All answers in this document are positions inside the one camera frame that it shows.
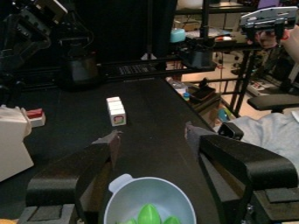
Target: shelf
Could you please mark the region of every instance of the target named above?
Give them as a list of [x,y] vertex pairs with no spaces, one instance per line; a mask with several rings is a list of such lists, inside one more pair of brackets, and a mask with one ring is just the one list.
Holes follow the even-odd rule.
[[[210,14],[220,13],[241,13],[256,11],[257,8],[253,6],[234,6],[234,7],[210,7]],[[202,9],[182,9],[175,12],[175,15],[194,15],[202,14]]]

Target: chair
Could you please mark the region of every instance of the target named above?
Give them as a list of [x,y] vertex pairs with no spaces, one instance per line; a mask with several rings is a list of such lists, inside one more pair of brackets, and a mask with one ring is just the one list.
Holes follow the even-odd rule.
[[285,109],[299,107],[299,96],[292,94],[261,95],[250,98],[248,104],[257,110],[284,113]]

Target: monitor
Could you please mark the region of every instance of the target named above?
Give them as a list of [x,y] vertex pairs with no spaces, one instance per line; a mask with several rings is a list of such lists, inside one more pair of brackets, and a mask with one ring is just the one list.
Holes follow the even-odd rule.
[[281,5],[281,0],[260,0],[258,9],[264,10],[266,8],[278,7]]

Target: green object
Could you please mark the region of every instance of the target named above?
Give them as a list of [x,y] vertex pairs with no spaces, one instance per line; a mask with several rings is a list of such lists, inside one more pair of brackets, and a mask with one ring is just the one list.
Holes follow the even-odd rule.
[[138,224],[162,224],[161,215],[153,204],[146,204],[138,215]]
[[163,222],[163,224],[182,224],[179,219],[175,216],[170,216],[166,221]]
[[135,219],[131,219],[126,222],[118,222],[117,224],[137,224],[137,220]]

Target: table surface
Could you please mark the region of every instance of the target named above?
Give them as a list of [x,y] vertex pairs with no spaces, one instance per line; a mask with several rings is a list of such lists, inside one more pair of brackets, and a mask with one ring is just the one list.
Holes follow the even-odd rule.
[[[252,12],[256,11],[257,7],[254,6],[226,6],[226,7],[210,7],[210,14],[220,13],[241,13],[241,12]],[[175,12],[175,15],[194,15],[202,14],[202,9],[179,9]]]
[[[113,127],[107,98],[119,96],[127,125]],[[67,154],[82,150],[113,130],[122,145],[113,177],[158,177],[174,182],[189,196],[198,223],[220,223],[211,190],[185,140],[185,124],[209,128],[163,79],[115,82],[87,91],[55,89],[25,93],[18,106],[43,108],[46,126],[34,128],[25,144],[34,168],[0,183],[0,217],[17,219],[25,209],[26,188],[34,174]]]

